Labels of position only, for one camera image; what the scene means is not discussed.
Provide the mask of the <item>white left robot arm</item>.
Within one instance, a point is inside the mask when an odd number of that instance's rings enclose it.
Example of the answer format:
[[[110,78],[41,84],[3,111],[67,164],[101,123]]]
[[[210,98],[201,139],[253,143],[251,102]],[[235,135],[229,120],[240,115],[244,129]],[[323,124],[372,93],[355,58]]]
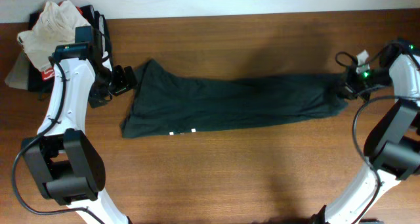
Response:
[[[54,60],[49,108],[24,159],[42,197],[76,212],[86,223],[130,223],[106,191],[104,162],[85,134],[88,96],[96,72],[88,60]]]

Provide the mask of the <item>black Nike t-shirt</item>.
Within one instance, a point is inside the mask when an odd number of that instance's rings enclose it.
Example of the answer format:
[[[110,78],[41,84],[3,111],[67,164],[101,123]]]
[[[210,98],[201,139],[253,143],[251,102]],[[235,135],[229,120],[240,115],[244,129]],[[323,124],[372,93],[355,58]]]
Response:
[[[149,60],[135,76],[133,104],[120,125],[127,139],[297,123],[336,116],[347,107],[333,90],[338,74],[182,78]]]

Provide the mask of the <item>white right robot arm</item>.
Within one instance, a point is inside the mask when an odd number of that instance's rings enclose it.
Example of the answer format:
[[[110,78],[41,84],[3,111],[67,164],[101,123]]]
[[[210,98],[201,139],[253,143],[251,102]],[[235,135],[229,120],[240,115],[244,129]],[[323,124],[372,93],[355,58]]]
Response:
[[[419,141],[406,136],[419,129],[419,56],[401,54],[389,68],[395,101],[356,150],[363,166],[343,193],[310,218],[311,223],[361,223],[391,188],[419,175]]]

